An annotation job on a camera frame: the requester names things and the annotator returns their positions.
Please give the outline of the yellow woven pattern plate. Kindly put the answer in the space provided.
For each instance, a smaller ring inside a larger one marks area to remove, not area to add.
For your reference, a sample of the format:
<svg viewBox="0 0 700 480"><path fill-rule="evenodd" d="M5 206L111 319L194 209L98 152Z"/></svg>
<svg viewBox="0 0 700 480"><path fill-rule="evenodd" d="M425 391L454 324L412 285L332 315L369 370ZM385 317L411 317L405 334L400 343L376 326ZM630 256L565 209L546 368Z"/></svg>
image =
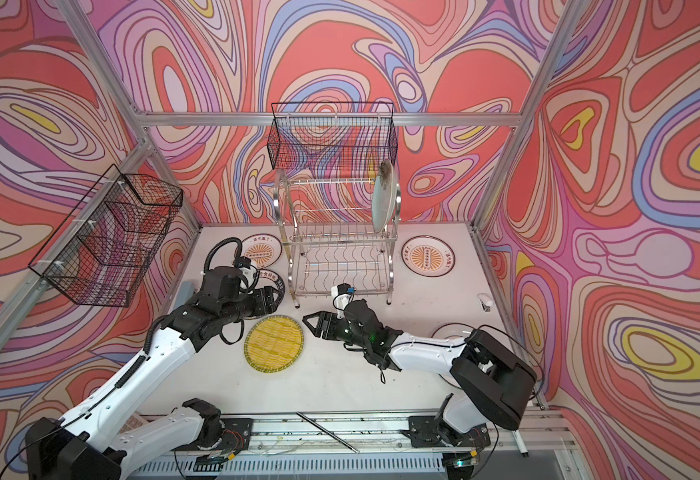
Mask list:
<svg viewBox="0 0 700 480"><path fill-rule="evenodd" d="M272 374L292 366L304 349L304 333L295 319L271 315L257 322L244 343L244 357L254 370Z"/></svg>

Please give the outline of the light green flower plate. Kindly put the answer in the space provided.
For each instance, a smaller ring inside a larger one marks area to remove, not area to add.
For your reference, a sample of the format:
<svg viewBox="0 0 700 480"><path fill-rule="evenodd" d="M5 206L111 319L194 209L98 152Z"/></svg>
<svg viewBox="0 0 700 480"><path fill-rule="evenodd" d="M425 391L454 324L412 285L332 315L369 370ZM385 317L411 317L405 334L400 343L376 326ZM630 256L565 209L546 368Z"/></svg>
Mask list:
<svg viewBox="0 0 700 480"><path fill-rule="evenodd" d="M381 233L393 217L397 198L397 173L391 161L380 164L372 195L372 224L376 233Z"/></svg>

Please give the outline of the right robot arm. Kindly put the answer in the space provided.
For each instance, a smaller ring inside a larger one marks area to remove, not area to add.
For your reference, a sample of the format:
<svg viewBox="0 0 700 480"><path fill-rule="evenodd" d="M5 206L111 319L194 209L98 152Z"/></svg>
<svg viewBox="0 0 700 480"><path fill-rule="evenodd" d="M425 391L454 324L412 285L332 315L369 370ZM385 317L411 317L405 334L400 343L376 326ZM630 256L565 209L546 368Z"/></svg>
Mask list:
<svg viewBox="0 0 700 480"><path fill-rule="evenodd" d="M490 443L482 432L489 423L517 431L538 381L532 367L483 328L459 340L419 337L384 325L364 299L306 315L303 324L315 337L361 353L381 379L388 370L413 370L456 381L460 391L447 395L435 415L409 419L402 434L416 448L482 449Z"/></svg>

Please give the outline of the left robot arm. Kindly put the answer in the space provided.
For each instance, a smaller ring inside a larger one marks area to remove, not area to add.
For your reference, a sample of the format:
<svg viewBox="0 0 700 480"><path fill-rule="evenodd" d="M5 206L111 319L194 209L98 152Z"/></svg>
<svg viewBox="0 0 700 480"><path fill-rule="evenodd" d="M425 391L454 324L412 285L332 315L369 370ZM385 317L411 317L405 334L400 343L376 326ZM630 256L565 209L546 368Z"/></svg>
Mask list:
<svg viewBox="0 0 700 480"><path fill-rule="evenodd" d="M253 267L216 267L200 290L156 319L142 349L95 393L58 419L43 417L25 435L31 479L125 479L179 447L218 450L226 427L220 410L193 398L168 416L121 431L137 408L179 366L230 324L274 313L286 286L280 276L259 286Z"/></svg>

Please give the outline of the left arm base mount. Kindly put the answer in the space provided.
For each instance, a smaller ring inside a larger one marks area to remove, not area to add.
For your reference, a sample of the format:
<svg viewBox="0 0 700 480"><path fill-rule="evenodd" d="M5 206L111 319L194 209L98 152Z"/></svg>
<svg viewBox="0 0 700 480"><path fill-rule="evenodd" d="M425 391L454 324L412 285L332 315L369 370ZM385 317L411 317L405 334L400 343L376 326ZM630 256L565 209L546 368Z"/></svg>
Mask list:
<svg viewBox="0 0 700 480"><path fill-rule="evenodd" d="M223 418L219 427L203 427L200 439L174 449L178 453L240 453L248 450L254 420L246 417Z"/></svg>

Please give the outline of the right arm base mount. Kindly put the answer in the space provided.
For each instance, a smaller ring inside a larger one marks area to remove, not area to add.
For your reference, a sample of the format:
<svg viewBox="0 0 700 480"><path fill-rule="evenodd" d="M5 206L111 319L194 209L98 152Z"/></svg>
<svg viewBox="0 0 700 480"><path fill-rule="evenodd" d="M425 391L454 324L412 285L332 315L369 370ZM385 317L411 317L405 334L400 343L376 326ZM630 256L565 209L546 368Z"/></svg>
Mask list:
<svg viewBox="0 0 700 480"><path fill-rule="evenodd" d="M414 448L470 448L480 452L492 444L485 424L460 433L435 415L410 416L401 434Z"/></svg>

